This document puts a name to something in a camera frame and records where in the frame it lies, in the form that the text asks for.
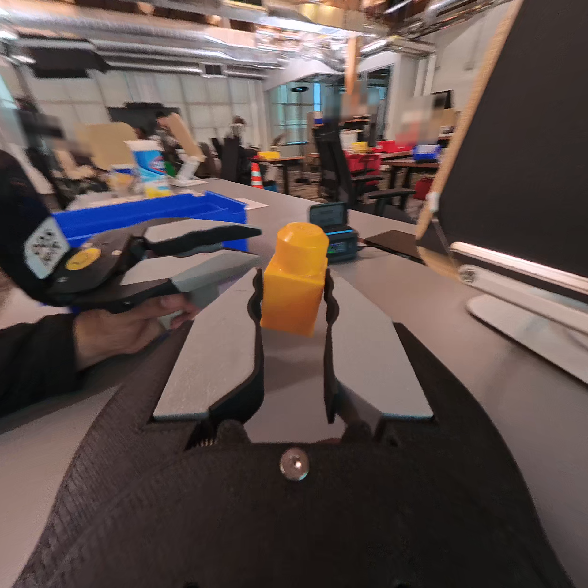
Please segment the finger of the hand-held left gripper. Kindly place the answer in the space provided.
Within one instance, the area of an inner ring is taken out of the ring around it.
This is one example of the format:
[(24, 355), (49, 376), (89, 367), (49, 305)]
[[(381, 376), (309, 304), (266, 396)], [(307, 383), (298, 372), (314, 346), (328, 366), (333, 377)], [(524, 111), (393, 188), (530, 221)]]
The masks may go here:
[(187, 257), (216, 252), (227, 243), (261, 236), (262, 230), (249, 224), (186, 218), (152, 225), (143, 234), (148, 250), (157, 257)]
[(203, 309), (219, 296), (219, 285), (256, 267), (259, 255), (236, 249), (218, 249), (191, 256), (165, 256), (140, 261), (121, 280), (121, 286), (169, 280), (177, 290)]

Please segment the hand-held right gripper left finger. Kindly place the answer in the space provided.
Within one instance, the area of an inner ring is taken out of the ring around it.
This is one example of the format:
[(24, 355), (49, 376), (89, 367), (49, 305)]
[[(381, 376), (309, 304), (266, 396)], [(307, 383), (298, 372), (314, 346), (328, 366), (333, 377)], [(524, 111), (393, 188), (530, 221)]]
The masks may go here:
[(195, 318), (153, 412), (155, 422), (247, 422), (264, 398), (262, 269)]

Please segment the yellow toy building block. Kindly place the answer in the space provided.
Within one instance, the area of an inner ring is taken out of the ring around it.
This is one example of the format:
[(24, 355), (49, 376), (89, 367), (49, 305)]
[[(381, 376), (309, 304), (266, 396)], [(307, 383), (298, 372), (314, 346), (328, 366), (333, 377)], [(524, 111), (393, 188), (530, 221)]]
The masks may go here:
[(276, 237), (263, 273), (261, 327), (312, 337), (325, 286), (329, 240), (317, 225), (292, 222)]

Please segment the person's left forearm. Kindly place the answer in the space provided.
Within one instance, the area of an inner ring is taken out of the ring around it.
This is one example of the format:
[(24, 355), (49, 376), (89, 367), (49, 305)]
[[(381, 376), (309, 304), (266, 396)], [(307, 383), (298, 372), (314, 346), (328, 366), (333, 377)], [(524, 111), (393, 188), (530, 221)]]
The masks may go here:
[(49, 315), (1, 329), (1, 417), (74, 392), (87, 369), (77, 342), (80, 315)]

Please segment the blue plastic bin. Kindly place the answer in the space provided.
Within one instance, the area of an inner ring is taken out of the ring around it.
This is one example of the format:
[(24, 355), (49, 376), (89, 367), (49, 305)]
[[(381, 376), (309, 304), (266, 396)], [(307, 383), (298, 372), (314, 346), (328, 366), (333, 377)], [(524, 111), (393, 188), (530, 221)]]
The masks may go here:
[(210, 221), (247, 223), (244, 203), (206, 191), (203, 195), (179, 194), (95, 208), (53, 213), (65, 238), (79, 247), (90, 237), (142, 222), (165, 218), (193, 218)]

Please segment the disinfecting wipes canister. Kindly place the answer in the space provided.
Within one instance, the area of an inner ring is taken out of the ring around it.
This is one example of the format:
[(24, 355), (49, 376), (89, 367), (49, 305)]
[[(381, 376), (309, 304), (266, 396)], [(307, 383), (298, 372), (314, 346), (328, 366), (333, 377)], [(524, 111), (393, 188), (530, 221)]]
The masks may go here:
[(172, 196), (160, 144), (151, 139), (125, 141), (125, 144), (134, 158), (144, 197), (155, 199)]

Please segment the beige rounded board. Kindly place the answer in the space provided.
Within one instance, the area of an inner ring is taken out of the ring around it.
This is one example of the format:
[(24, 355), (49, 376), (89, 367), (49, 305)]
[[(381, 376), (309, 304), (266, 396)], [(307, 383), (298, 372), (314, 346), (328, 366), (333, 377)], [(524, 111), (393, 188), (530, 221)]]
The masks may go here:
[(134, 166), (126, 142), (136, 140), (136, 133), (127, 123), (77, 123), (74, 129), (77, 140), (98, 169), (109, 172), (113, 166)]

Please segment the dark charging case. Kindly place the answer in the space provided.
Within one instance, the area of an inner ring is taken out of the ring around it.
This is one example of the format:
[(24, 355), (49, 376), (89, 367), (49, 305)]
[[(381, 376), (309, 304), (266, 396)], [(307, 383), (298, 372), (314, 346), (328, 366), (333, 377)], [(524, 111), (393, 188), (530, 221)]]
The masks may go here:
[(357, 257), (359, 234), (348, 224), (348, 208), (343, 202), (318, 203), (308, 210), (309, 222), (328, 238), (327, 260), (330, 265), (353, 261)]

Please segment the black office chair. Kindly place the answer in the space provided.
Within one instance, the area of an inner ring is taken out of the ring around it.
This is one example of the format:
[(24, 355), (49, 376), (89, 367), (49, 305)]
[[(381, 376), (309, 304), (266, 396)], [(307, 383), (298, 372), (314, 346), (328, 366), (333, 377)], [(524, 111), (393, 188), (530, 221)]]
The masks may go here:
[(406, 203), (415, 192), (405, 188), (380, 188), (379, 169), (363, 168), (352, 172), (343, 151), (337, 128), (318, 125), (312, 129), (321, 167), (321, 186), (330, 202), (343, 203), (354, 210), (409, 224), (414, 220), (394, 203)]

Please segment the red plastic bin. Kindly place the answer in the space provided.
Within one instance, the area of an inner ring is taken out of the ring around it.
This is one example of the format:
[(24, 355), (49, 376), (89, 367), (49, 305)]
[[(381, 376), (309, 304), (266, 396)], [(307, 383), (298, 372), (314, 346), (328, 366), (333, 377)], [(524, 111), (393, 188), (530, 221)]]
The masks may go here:
[(382, 165), (380, 152), (352, 153), (345, 151), (345, 158), (351, 176), (378, 176)]

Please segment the black floor lamp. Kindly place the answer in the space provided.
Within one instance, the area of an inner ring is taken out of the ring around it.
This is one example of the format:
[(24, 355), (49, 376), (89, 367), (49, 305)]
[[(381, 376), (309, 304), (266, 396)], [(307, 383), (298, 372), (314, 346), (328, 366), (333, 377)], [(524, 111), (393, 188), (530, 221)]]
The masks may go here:
[(310, 87), (306, 84), (296, 84), (291, 92), (297, 99), (297, 130), (296, 141), (298, 143), (298, 155), (300, 160), (300, 172), (295, 182), (301, 186), (307, 187), (311, 183), (311, 178), (308, 175), (308, 140), (309, 127), (313, 123), (314, 107), (311, 104), (310, 98), (307, 96)]

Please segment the black board on white stand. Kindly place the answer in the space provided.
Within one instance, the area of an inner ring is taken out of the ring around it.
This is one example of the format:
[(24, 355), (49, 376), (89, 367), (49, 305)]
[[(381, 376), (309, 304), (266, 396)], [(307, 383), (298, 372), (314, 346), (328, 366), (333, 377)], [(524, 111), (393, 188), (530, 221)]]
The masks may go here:
[(515, 1), (416, 233), (468, 312), (587, 383), (587, 1)]

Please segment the wall screen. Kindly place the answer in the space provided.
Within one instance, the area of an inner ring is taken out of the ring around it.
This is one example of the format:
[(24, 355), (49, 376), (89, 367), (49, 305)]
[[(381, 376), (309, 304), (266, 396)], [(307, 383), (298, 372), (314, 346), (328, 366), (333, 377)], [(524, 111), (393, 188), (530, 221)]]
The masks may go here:
[(178, 107), (166, 107), (158, 102), (126, 102), (123, 107), (107, 107), (112, 122), (124, 122), (132, 128), (141, 128), (152, 135), (157, 129), (157, 115), (181, 115)]

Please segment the silver air duct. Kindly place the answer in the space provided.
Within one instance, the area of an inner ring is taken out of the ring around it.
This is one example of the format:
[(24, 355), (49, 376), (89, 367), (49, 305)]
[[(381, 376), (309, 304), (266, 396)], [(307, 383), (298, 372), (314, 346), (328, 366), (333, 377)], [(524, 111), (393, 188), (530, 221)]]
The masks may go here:
[(435, 53), (413, 31), (393, 33), (363, 1), (1, 1), (1, 43), (16, 63), (33, 49), (86, 51), (110, 68), (203, 74), (205, 64), (231, 75), (282, 70), (294, 59), (342, 73), (349, 45), (359, 59), (392, 51)]

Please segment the wooden post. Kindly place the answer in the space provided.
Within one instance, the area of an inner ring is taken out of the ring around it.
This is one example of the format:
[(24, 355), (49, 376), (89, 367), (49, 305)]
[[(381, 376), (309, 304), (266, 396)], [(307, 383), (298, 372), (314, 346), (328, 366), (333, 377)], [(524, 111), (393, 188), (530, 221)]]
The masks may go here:
[(345, 56), (345, 93), (351, 95), (354, 92), (357, 81), (357, 67), (361, 50), (361, 37), (349, 37)]

